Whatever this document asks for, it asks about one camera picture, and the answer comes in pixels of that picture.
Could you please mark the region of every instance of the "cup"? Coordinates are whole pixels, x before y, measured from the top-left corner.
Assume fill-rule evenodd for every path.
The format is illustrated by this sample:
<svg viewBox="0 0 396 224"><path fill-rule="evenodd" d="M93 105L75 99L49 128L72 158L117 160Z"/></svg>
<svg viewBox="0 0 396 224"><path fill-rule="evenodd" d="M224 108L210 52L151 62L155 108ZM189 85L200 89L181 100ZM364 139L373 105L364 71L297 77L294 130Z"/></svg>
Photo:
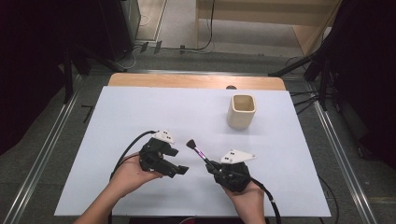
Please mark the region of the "cup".
<svg viewBox="0 0 396 224"><path fill-rule="evenodd" d="M228 125L235 129L246 129L256 112L256 102L252 95L235 94L228 109Z"/></svg>

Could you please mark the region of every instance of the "gray floor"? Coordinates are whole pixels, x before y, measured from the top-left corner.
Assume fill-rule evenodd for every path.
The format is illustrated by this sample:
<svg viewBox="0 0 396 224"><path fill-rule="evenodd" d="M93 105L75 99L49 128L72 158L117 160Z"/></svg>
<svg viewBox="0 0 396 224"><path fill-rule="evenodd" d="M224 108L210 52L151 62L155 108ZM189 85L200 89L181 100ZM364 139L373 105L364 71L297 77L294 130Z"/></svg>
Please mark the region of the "gray floor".
<svg viewBox="0 0 396 224"><path fill-rule="evenodd" d="M195 48L195 0L168 0L163 23L157 37L162 47ZM150 22L142 27L142 32L150 27L157 27ZM210 21L199 21L198 47L203 47L209 40ZM291 25L269 24L242 21L213 21L213 38L209 48L213 52L238 54L255 54L274 57L301 56L302 51L295 38Z"/></svg>
<svg viewBox="0 0 396 224"><path fill-rule="evenodd" d="M271 56L271 53L259 55L257 53L224 53L209 54L180 54L178 51L161 50L154 54L153 49L140 53L136 51L135 66L129 72L165 70L165 71L200 71L240 73L249 76L265 76L283 68L289 57ZM131 54L121 64L134 64ZM300 74L303 68L294 71L294 74L284 76L288 91L307 91L306 83ZM59 139L54 146L49 160L35 190L21 215L19 223L71 223L74 217L55 217L54 211L62 193L62 188L78 152L89 122L84 123L88 108L81 105L95 105L100 91L105 86L112 72L100 64L92 63L92 72L83 77L82 87L71 114L64 125ZM294 102L308 98L307 95L293 97ZM35 158L44 145L48 134L57 116L63 107L64 91L61 90L53 97L47 108L37 118L24 138L6 154L0 157L0 220L6 218L19 187L23 183ZM367 161L361 159L356 150L356 144L346 126L342 116L327 103L332 125L344 146L347 157L359 179L362 188L370 202L378 223L394 223L396 220L396 171L391 170L382 161ZM342 170L334 157L331 145L318 118L317 110L311 106L299 115L304 135L311 151L317 172L331 187L338 202L338 223L362 223L361 215L353 201L350 190L342 174ZM337 215L334 197L330 190L322 183L323 192L328 199L332 217L324 217L323 222L312 217L284 217L283 223L334 223ZM128 223L126 217L116 217L115 223Z"/></svg>

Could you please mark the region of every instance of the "white board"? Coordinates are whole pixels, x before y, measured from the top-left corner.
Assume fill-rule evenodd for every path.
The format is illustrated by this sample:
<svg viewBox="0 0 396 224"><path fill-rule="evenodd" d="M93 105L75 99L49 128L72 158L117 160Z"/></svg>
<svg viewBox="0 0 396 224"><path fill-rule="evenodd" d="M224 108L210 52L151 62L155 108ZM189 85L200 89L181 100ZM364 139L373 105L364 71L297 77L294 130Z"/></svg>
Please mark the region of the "white board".
<svg viewBox="0 0 396 224"><path fill-rule="evenodd" d="M255 97L257 111L248 129L227 125L233 94ZM55 216L79 216L108 183L119 156L141 133L168 130L176 139L175 165L185 175L153 180L121 199L113 215L235 217L233 205L196 153L194 139L210 160L232 148L254 154L250 174L272 193L282 217L329 217L312 158L288 91L104 87L85 133ZM142 138L130 152L147 143ZM273 208L265 197L265 215Z"/></svg>

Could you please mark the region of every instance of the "black cable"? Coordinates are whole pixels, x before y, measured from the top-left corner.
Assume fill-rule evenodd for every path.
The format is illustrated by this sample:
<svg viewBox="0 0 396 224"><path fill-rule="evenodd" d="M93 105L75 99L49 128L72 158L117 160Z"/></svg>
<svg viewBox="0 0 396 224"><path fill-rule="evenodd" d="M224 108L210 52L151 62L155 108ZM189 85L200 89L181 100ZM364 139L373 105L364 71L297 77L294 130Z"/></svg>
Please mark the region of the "black cable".
<svg viewBox="0 0 396 224"><path fill-rule="evenodd" d="M274 209L274 213L275 213L275 216L276 216L276 224L281 224L282 223L282 220L280 219L279 210L277 209L274 197L272 196L270 191L265 188L264 184L260 183L257 179L251 177L250 175L242 175L242 174L239 174L239 173L236 173L236 172L233 172L233 171L222 171L222 172L230 174L230 175L238 175L238 176L244 177L246 179L250 179L254 184L259 186L260 189L264 190L264 192L267 194L268 199L271 202L271 205L272 205L272 207Z"/></svg>
<svg viewBox="0 0 396 224"><path fill-rule="evenodd" d="M134 50L141 48L143 45L138 45L138 44L134 44L134 48L131 51L127 51L125 52L122 57L116 61L114 61L114 63L119 63L120 61L122 61L128 54L130 54L131 52L133 52Z"/></svg>
<svg viewBox="0 0 396 224"><path fill-rule="evenodd" d="M272 194L270 193L270 191L268 191L268 189L265 188L265 186L260 183L258 180L256 180L253 177L250 177L251 181L253 181L253 183L255 183L257 186L259 186L262 190L264 190L264 192L267 194L268 199L271 202L271 205L273 206L274 212L275 212L275 217L276 217L276 223L280 224L282 222L282 220L280 219L280 214L279 214L279 210L277 209L276 206L276 202L274 200L274 197L272 196Z"/></svg>
<svg viewBox="0 0 396 224"><path fill-rule="evenodd" d="M131 147L140 140L140 138L144 137L145 135L149 134L149 133L156 133L154 131L148 131L145 133L140 134L139 136L136 137L136 139L131 143L131 145L129 145L125 151L122 153L122 155L119 158L119 161L117 162L116 166L114 167L113 172L111 173L110 179L113 177L114 173L116 173L117 169L119 169L119 167L122 165L122 160L125 157L125 155L128 153L129 149L131 149Z"/></svg>
<svg viewBox="0 0 396 224"><path fill-rule="evenodd" d="M309 93L316 93L318 91L291 91L290 96L302 95L302 94L309 94Z"/></svg>
<svg viewBox="0 0 396 224"><path fill-rule="evenodd" d="M330 188L329 184L322 178L320 177L320 175L318 175L319 179L326 185L326 187L329 189L330 194L332 195L332 197L334 198L334 203L335 203L335 211L336 211L336 216L335 216L335 221L334 224L338 223L338 220L340 218L340 207L338 206L338 202L337 199L335 198L334 193L332 192L332 188Z"/></svg>
<svg viewBox="0 0 396 224"><path fill-rule="evenodd" d="M207 41L207 44L204 47L199 48L199 49L181 49L181 48L179 48L179 49L177 49L177 48L160 48L160 49L183 50L183 51L187 51L187 52L194 52L194 51L198 52L198 51L201 51L203 49L206 49L209 46L209 44L212 42L212 37L213 37L213 15L214 15L214 12L215 12L215 2L216 2L216 0L213 0L212 12L211 12L211 15L210 15L210 29L209 29L210 30L210 37L209 37L209 41Z"/></svg>
<svg viewBox="0 0 396 224"><path fill-rule="evenodd" d="M289 63L292 59L295 59L295 58L301 58L301 57L296 56L296 57L291 57L291 58L289 58L289 59L285 62L285 67L287 67L287 66L288 66L288 63Z"/></svg>
<svg viewBox="0 0 396 224"><path fill-rule="evenodd" d="M311 103L309 103L309 105L307 105L307 106L304 107L303 109L299 110L299 111L297 112L297 115L303 113L309 106L313 105L314 102L315 102L316 100L312 101Z"/></svg>
<svg viewBox="0 0 396 224"><path fill-rule="evenodd" d="M144 137L145 135L147 135L147 134L149 134L149 133L156 133L156 132L154 132L154 131L148 131L148 132L145 132L145 133L140 134L140 135L137 136L136 139L125 149L125 151L124 151L124 152L122 153L122 155L120 156L119 161L117 161L117 164L116 164L116 166L114 167L113 172L112 172L111 175L110 175L110 180L111 180L111 178L113 177L113 175L116 173L116 171L119 169L119 167L120 167L126 160L128 160L129 158L132 158L132 157L135 157L135 156L139 155L139 154L132 155L132 156L129 156L128 158L124 159L126 153L128 153L128 151L129 151L129 149L131 149L131 147L132 147L137 141L139 141L140 138ZM107 223L108 223L108 224L113 223L113 212L112 212L112 211L110 211L110 214L108 214Z"/></svg>
<svg viewBox="0 0 396 224"><path fill-rule="evenodd" d="M294 105L294 106L302 105L302 104L305 104L306 102L309 102L309 101L311 101L311 100L317 100L317 99L318 99L318 96L317 96L317 95L314 95L314 96L310 97L310 98L307 99L307 100L303 100L303 101L294 103L293 105Z"/></svg>

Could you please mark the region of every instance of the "tripod leg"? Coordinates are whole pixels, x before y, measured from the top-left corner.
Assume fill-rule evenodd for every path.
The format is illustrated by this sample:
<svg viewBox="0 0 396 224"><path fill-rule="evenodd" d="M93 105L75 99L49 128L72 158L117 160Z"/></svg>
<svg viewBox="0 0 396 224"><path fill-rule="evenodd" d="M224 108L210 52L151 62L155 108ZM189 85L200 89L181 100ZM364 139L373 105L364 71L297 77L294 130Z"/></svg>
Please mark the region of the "tripod leg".
<svg viewBox="0 0 396 224"><path fill-rule="evenodd" d="M90 74L91 67L84 55L79 50L73 49L73 51L70 53L70 58L79 74L86 76Z"/></svg>
<svg viewBox="0 0 396 224"><path fill-rule="evenodd" d="M294 69L301 67L306 63L311 62L312 58L315 57L315 55L316 55L315 53L312 53L311 55L302 58L298 62L295 62L277 72L268 74L268 77L282 77L283 75L286 75L287 73L293 71Z"/></svg>
<svg viewBox="0 0 396 224"><path fill-rule="evenodd" d="M70 100L73 94L72 62L70 59L70 48L64 50L64 104Z"/></svg>
<svg viewBox="0 0 396 224"><path fill-rule="evenodd" d="M319 90L319 104L322 106L324 111L327 111L326 108L326 89L327 89L327 82L329 81L330 75L330 60L328 58L325 59L323 73L320 80L320 90Z"/></svg>
<svg viewBox="0 0 396 224"><path fill-rule="evenodd" d="M124 71L121 71L114 64L112 64L109 61L101 58L99 55L95 54L94 52L92 52L91 50L89 50L89 49L87 49L87 48L85 48L83 46L76 45L76 49L80 50L81 52L83 52L84 54L88 55L89 57L95 59L97 62L99 62L102 65L106 66L107 68L109 68L113 72L124 72Z"/></svg>

